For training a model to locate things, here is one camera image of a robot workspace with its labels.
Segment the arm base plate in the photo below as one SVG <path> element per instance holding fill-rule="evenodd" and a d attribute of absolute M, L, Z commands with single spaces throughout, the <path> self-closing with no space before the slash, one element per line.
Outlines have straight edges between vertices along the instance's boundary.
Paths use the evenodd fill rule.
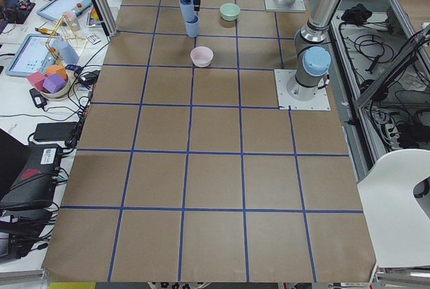
<path fill-rule="evenodd" d="M 303 0 L 264 0 L 265 10 L 271 12 L 304 13 L 306 7 Z"/>
<path fill-rule="evenodd" d="M 296 81 L 296 70 L 274 71 L 278 108 L 297 111 L 330 111 L 324 79 L 316 87 L 303 87 Z"/>

